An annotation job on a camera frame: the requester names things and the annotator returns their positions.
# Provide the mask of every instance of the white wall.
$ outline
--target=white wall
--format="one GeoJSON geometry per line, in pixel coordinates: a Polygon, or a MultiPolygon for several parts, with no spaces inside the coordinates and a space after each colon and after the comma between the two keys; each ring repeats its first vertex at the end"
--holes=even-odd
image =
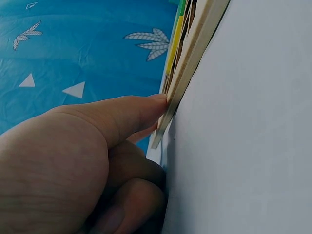
{"type": "Polygon", "coordinates": [[[164,233],[312,233],[312,1],[232,0],[163,144],[164,233]]]}

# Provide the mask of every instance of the white triangle print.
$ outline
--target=white triangle print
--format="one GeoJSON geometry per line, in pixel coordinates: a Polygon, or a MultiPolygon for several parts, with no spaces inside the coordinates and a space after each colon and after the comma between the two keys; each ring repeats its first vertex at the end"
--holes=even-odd
{"type": "Polygon", "coordinates": [[[30,9],[30,8],[33,8],[38,2],[33,2],[33,3],[30,3],[30,4],[27,4],[26,6],[26,10],[30,9]]]}
{"type": "Polygon", "coordinates": [[[29,74],[29,76],[19,85],[19,87],[35,87],[35,81],[33,78],[33,74],[29,74]]]}
{"type": "Polygon", "coordinates": [[[76,84],[74,86],[71,86],[67,89],[64,89],[63,92],[66,94],[69,94],[71,96],[77,97],[77,98],[82,98],[83,96],[83,90],[84,90],[84,82],[81,82],[79,84],[76,84]]]}

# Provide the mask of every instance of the hand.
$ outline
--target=hand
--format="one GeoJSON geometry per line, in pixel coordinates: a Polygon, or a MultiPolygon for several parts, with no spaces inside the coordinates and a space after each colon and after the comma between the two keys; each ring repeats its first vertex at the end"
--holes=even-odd
{"type": "Polygon", "coordinates": [[[0,233],[159,230],[165,174],[133,143],[165,109],[163,95],[61,106],[1,135],[0,233]]]}

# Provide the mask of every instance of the patterned fabric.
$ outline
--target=patterned fabric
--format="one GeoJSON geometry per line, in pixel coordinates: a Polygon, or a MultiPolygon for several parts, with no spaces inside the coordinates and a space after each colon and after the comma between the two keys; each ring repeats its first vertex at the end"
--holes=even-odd
{"type": "Polygon", "coordinates": [[[59,105],[157,93],[175,14],[167,0],[1,0],[0,134],[59,105]]]}

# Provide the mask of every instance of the leaf pattern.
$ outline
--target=leaf pattern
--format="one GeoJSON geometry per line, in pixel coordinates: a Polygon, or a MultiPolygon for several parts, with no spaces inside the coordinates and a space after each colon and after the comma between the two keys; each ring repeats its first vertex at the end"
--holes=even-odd
{"type": "Polygon", "coordinates": [[[36,23],[34,26],[32,26],[30,29],[28,29],[27,31],[23,32],[22,34],[18,35],[15,40],[13,41],[13,49],[16,51],[19,43],[21,41],[24,40],[28,40],[29,37],[27,36],[41,36],[42,32],[40,31],[35,31],[38,26],[41,24],[41,21],[39,21],[38,23],[36,23]]]}
{"type": "Polygon", "coordinates": [[[13,42],[13,49],[14,49],[14,50],[16,50],[16,48],[18,47],[19,42],[20,42],[20,41],[17,40],[17,39],[14,40],[14,42],[13,42]]]}
{"type": "Polygon", "coordinates": [[[153,59],[156,59],[157,57],[161,56],[163,53],[165,53],[167,49],[163,50],[152,50],[150,54],[147,57],[147,61],[151,61],[153,59]]]}
{"type": "Polygon", "coordinates": [[[135,39],[135,40],[149,40],[152,42],[137,44],[136,46],[151,50],[147,61],[156,59],[160,55],[164,54],[169,48],[169,40],[167,36],[158,28],[153,28],[153,33],[131,33],[124,37],[125,39],[135,39]]]}
{"type": "Polygon", "coordinates": [[[158,29],[158,28],[153,28],[153,33],[154,33],[155,35],[158,35],[160,38],[162,38],[163,41],[169,43],[169,40],[168,40],[167,36],[166,36],[166,35],[164,34],[164,32],[161,31],[160,29],[158,29]]]}
{"type": "Polygon", "coordinates": [[[27,33],[34,31],[36,28],[39,27],[39,25],[41,24],[41,21],[39,21],[38,23],[36,23],[34,26],[32,26],[30,29],[28,29],[26,32],[22,33],[24,35],[27,35],[27,33]]]}
{"type": "Polygon", "coordinates": [[[136,39],[136,40],[153,40],[162,41],[161,38],[155,36],[153,33],[132,33],[124,37],[125,39],[136,39]]]}
{"type": "Polygon", "coordinates": [[[139,44],[137,45],[141,48],[144,49],[149,49],[149,50],[163,50],[163,49],[168,49],[168,43],[166,42],[151,42],[151,43],[145,43],[145,44],[139,44]]]}

